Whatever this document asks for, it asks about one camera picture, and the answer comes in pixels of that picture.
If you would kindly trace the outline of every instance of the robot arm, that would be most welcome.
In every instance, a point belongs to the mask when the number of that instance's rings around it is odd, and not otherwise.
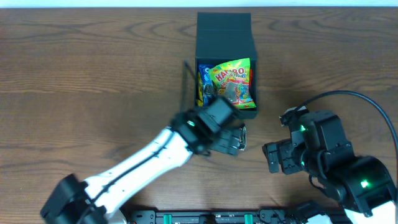
[[[365,217],[362,213],[348,209],[325,210],[314,201],[309,201],[288,209],[284,221],[286,224],[393,224],[395,209],[391,200],[373,208],[371,217]]]
[[[85,192],[91,199],[94,199],[103,190],[104,186],[108,185],[131,167],[151,157],[165,142],[167,144],[158,155],[152,156],[147,162],[115,181],[95,201],[96,207],[105,207],[108,218],[111,218],[129,198],[153,180],[169,170],[186,163],[191,158],[193,152],[187,149],[188,144],[179,133],[173,132],[170,128],[165,128],[145,148],[122,163],[101,174],[85,179],[85,182],[88,184]]]
[[[56,186],[40,211],[46,223],[107,223],[134,194],[192,154],[208,154],[222,130],[239,117],[225,98],[207,108],[179,113],[150,144],[117,166],[79,182],[73,175]]]
[[[278,172],[280,164],[286,175],[307,172],[310,183],[336,200],[353,223],[393,223],[397,189],[384,164],[375,157],[355,156],[339,117],[332,111],[310,113],[304,107],[333,94],[358,96],[372,104],[383,115],[398,145],[390,119],[376,102],[352,91],[326,92],[280,116],[282,126],[289,127],[291,138],[263,146],[269,171]],[[314,185],[313,178],[322,187]]]

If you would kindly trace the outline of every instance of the haribo logo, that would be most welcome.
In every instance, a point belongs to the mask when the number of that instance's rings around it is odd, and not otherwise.
[[[241,78],[245,78],[246,77],[246,72],[244,68],[238,68],[238,69],[232,69],[232,70],[222,70],[220,71],[219,74],[215,75],[216,79],[221,82],[222,80],[224,80],[225,77],[228,76],[228,73],[232,72],[233,74],[231,74],[230,76],[237,76],[237,77],[241,77]]]

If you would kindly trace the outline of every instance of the candy bag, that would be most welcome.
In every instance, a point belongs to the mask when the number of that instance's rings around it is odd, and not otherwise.
[[[203,106],[210,104],[211,97],[215,94],[213,82],[209,76],[209,70],[213,68],[213,65],[199,65],[198,69],[200,72],[201,83],[198,83],[199,88],[203,96]]]
[[[244,58],[219,64],[209,71],[217,93],[224,95],[239,109],[255,108],[249,92],[250,59]]]
[[[198,79],[198,99],[197,99],[197,105],[198,106],[203,106],[203,95],[202,95],[202,82],[201,82],[201,78],[200,78],[200,72],[198,72],[197,75],[197,79]]]

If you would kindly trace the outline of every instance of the green connector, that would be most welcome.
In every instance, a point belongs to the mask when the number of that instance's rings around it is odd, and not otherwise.
[[[244,215],[244,224],[253,224],[253,215],[245,214]]]
[[[164,215],[163,216],[163,224],[172,224],[172,216]]]

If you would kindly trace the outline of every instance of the green led light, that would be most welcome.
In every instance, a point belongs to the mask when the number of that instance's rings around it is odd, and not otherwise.
[[[163,223],[164,224],[172,224],[172,216],[171,215],[163,215]]]
[[[194,122],[192,122],[192,121],[187,121],[187,123],[188,123],[190,126],[195,127],[195,123],[194,123]]]
[[[369,182],[367,180],[362,180],[361,186],[362,186],[362,188],[366,188],[366,187],[369,187],[370,184],[369,184]]]
[[[304,128],[304,126],[301,125],[300,131],[306,131],[306,130],[308,130],[308,129],[307,129],[307,128]]]
[[[252,214],[244,215],[244,224],[253,224],[253,215]]]

